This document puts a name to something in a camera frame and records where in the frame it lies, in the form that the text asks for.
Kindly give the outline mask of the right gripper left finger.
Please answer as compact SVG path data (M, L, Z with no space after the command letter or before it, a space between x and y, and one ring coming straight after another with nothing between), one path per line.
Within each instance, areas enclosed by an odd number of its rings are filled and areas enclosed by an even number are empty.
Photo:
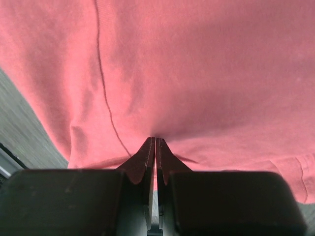
M3 236L145 236L155 139L116 169L22 170L0 190Z

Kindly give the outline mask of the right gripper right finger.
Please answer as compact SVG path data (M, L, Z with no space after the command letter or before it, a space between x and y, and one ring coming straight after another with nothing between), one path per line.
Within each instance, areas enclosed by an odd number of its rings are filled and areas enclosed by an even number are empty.
M303 236L307 225L274 172L191 170L156 140L159 226L165 236Z

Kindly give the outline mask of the red t shirt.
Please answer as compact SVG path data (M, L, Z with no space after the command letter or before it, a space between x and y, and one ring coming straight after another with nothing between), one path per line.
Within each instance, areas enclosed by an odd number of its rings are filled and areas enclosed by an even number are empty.
M71 169L161 137L315 201L312 0L3 0L0 66Z

